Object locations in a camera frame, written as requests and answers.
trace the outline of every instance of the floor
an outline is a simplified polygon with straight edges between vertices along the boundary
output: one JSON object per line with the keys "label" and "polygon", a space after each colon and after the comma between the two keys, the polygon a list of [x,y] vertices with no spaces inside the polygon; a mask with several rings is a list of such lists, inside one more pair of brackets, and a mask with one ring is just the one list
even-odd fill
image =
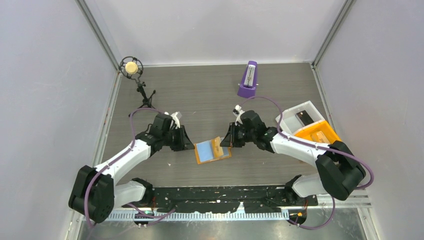
{"label": "floor", "polygon": [[[232,110],[245,98],[237,96],[246,65],[149,67],[142,80],[153,106],[161,111],[182,113],[193,143],[224,137],[229,123],[235,121]],[[256,95],[277,101],[282,109],[311,100],[325,116],[324,106],[308,63],[264,64],[258,66]],[[131,141],[128,114],[141,105],[142,96],[132,80],[122,79],[107,137],[103,161],[113,157]],[[278,109],[264,99],[250,100],[244,110],[256,111],[268,126],[275,126]],[[136,132],[144,131],[156,114],[142,111],[134,116]],[[299,160],[258,149],[253,143],[233,148],[232,157],[197,164],[193,150],[173,152],[164,147],[133,168],[122,180],[142,178],[156,187],[229,186],[284,184],[298,174],[316,170]]]}

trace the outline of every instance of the white wall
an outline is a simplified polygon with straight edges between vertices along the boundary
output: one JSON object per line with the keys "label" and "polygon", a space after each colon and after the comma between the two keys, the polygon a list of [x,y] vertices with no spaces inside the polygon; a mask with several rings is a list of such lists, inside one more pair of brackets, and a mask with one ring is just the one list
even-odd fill
{"label": "white wall", "polygon": [[424,1],[356,1],[318,66],[337,132],[369,163],[382,239],[422,239]]}
{"label": "white wall", "polygon": [[311,62],[345,0],[87,0],[120,61]]}
{"label": "white wall", "polygon": [[0,239],[62,240],[115,70],[74,0],[3,1],[0,66]]}

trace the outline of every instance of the purple cable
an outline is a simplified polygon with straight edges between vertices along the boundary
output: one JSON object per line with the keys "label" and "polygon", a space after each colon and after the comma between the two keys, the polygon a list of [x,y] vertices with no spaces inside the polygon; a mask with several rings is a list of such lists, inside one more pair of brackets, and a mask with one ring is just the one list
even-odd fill
{"label": "purple cable", "polygon": [[130,206],[131,208],[135,209],[139,214],[141,214],[143,217],[146,218],[151,218],[151,219],[163,219],[168,217],[169,215],[171,215],[173,212],[175,212],[175,209],[172,211],[169,211],[167,214],[164,215],[160,215],[160,216],[152,216],[152,215],[147,215],[145,214],[142,210],[140,210],[138,207],[136,207],[134,204],[132,203],[128,203],[128,206]]}
{"label": "purple cable", "polygon": [[[271,98],[266,97],[266,96],[251,96],[251,97],[247,98],[246,100],[244,100],[241,104],[239,104],[239,106],[241,107],[247,101],[249,101],[251,99],[255,99],[255,98],[266,99],[266,100],[270,101],[271,103],[273,103],[278,108],[279,114],[280,114],[280,118],[279,118],[278,123],[277,123],[277,131],[278,131],[278,133],[281,136],[283,136],[284,138],[288,139],[288,136],[285,135],[284,133],[282,133],[281,130],[280,130],[280,123],[283,120],[283,110],[281,109],[280,105],[277,102],[275,102],[274,100],[272,100]],[[296,142],[298,144],[302,144],[302,145],[305,145],[305,146],[308,146],[308,147],[311,147],[311,148],[315,148],[315,145],[314,144],[301,141],[301,140],[296,139],[294,137],[291,137],[290,138],[290,141],[294,141],[294,142]],[[336,150],[336,149],[331,149],[329,147],[318,146],[317,148],[318,149],[321,149],[321,150],[325,150],[325,151],[330,151],[330,152],[333,152],[335,154],[340,154],[340,155],[343,155],[343,156],[345,156],[347,158],[353,159],[353,160],[355,160],[356,162],[360,163],[362,166],[364,166],[366,168],[366,170],[369,172],[369,181],[366,184],[362,185],[362,186],[356,187],[355,189],[364,189],[364,188],[370,186],[371,184],[373,184],[373,182],[374,182],[374,173],[373,173],[373,170],[371,170],[370,166],[368,164],[366,164],[364,161],[362,161],[361,159],[359,159],[356,156],[353,156],[351,154],[348,154],[346,152],[339,151],[339,150]],[[327,224],[329,224],[329,222],[333,218],[334,212],[336,211],[336,202],[334,200],[334,197],[331,197],[331,199],[332,199],[332,211],[331,211],[331,215],[330,215],[330,217],[328,218],[328,220],[324,224],[322,224],[320,226],[303,226],[303,225],[299,225],[299,227],[300,228],[303,228],[303,229],[315,230],[315,229],[320,229],[322,227],[327,226]],[[292,221],[290,219],[288,221],[290,223],[292,223],[292,224],[297,225],[296,222],[294,222],[294,221]]]}
{"label": "purple cable", "polygon": [[[278,133],[281,136],[283,136],[284,138],[287,139],[288,138],[287,135],[285,135],[284,133],[282,133],[281,130],[280,130],[280,123],[283,120],[283,111],[282,111],[280,105],[278,105],[278,103],[276,103],[274,100],[272,100],[271,98],[266,97],[266,96],[251,96],[251,97],[247,98],[246,100],[244,100],[241,104],[239,104],[239,106],[241,107],[247,101],[249,101],[250,99],[254,99],[254,98],[266,99],[266,100],[270,101],[271,103],[273,103],[278,108],[279,113],[280,113],[280,118],[279,118],[278,123],[277,123],[277,131],[278,131]],[[294,137],[291,137],[290,138],[290,141],[293,141],[293,142],[296,142],[298,144],[302,144],[302,145],[308,146],[310,148],[315,148],[315,145],[314,144],[301,141],[301,140],[296,139]],[[343,155],[343,156],[345,156],[347,158],[353,159],[353,160],[355,160],[356,162],[360,163],[362,166],[364,166],[366,168],[366,170],[369,172],[369,181],[366,184],[362,185],[362,186],[356,187],[356,189],[364,189],[366,187],[369,187],[371,184],[373,184],[373,182],[374,182],[374,172],[373,172],[373,170],[371,170],[370,166],[368,164],[366,164],[363,160],[361,160],[361,159],[357,158],[356,156],[351,155],[349,153],[346,153],[346,152],[343,152],[343,151],[339,151],[339,150],[336,150],[336,149],[332,149],[332,148],[329,148],[329,147],[318,146],[317,148],[318,149],[321,149],[321,150],[333,152],[335,154],[340,154],[340,155]]]}
{"label": "purple cable", "polygon": [[[331,219],[333,218],[333,216],[334,216],[334,212],[336,211],[336,202],[335,202],[335,200],[334,200],[334,197],[331,197],[331,200],[332,200],[332,210],[331,210],[331,215],[330,215],[330,217],[328,218],[328,220],[326,221],[326,222],[324,222],[324,224],[322,224],[322,225],[319,225],[319,226],[303,226],[303,225],[300,225],[299,224],[299,228],[302,228],[302,229],[308,229],[308,230],[316,230],[316,229],[320,229],[320,228],[323,228],[323,227],[325,227],[325,226],[327,226],[329,223],[330,223],[330,221],[331,221]],[[296,220],[295,221],[292,221],[292,220],[288,220],[291,224],[294,224],[294,225],[297,225],[298,224],[298,217],[296,217]]]}
{"label": "purple cable", "polygon": [[134,125],[133,125],[133,115],[140,111],[140,110],[150,110],[150,111],[154,111],[154,112],[158,112],[158,113],[162,113],[159,110],[156,110],[154,108],[149,108],[149,107],[143,107],[143,108],[137,108],[136,110],[134,110],[133,112],[131,112],[131,114],[129,115],[129,124],[131,126],[131,132],[132,132],[132,142],[131,142],[131,147],[129,147],[124,153],[122,153],[121,155],[119,155],[117,158],[115,158],[114,160],[112,160],[109,163],[109,166],[104,166],[102,169],[100,169],[100,171],[98,171],[94,177],[91,179],[90,183],[87,186],[87,189],[85,190],[85,196],[84,196],[84,216],[85,216],[85,220],[87,222],[88,228],[92,229],[94,227],[94,225],[92,224],[91,220],[90,220],[90,214],[89,214],[89,194],[90,194],[90,190],[92,189],[94,182],[97,180],[97,178],[99,178],[100,174],[102,174],[104,171],[106,171],[106,169],[108,169],[108,167],[112,166],[113,164],[115,164],[117,161],[119,161],[121,158],[123,158],[125,155],[127,155],[131,149],[134,147],[134,145],[136,144],[136,131],[134,130]]}
{"label": "purple cable", "polygon": [[[170,214],[172,214],[173,212],[175,212],[175,209],[172,209],[172,210],[171,210],[171,211],[169,211],[167,214],[164,214],[164,215],[162,215],[162,216],[150,216],[150,215],[144,214],[144,213],[143,213],[143,212],[142,212],[142,211],[141,211],[138,207],[134,206],[134,205],[133,205],[133,204],[131,204],[131,203],[128,203],[127,205],[128,205],[128,206],[130,206],[130,207],[132,207],[132,208],[134,208],[135,210],[137,210],[140,214],[145,215],[145,216],[148,216],[149,218],[158,218],[158,220],[156,220],[156,221],[154,221],[154,222],[151,222],[151,223],[145,224],[145,225],[144,225],[145,227],[151,227],[151,226],[153,226],[153,225],[156,225],[156,224],[158,224],[161,220],[163,220],[164,218],[168,217]],[[91,228],[91,229],[90,229],[90,233],[89,233],[89,234],[88,234],[88,236],[87,236],[87,240],[89,240],[91,237],[93,237],[93,238],[95,238],[95,239],[98,239],[98,240],[117,239],[117,237],[121,236],[122,234],[124,234],[124,233],[126,233],[127,231],[129,231],[129,230],[131,230],[131,229],[134,229],[134,228],[136,228],[136,227],[135,227],[135,226],[133,226],[133,227],[128,227],[127,229],[125,229],[125,230],[121,231],[120,233],[116,234],[115,236],[110,236],[110,237],[98,237],[98,236],[94,236],[94,235],[93,235],[94,228]]]}

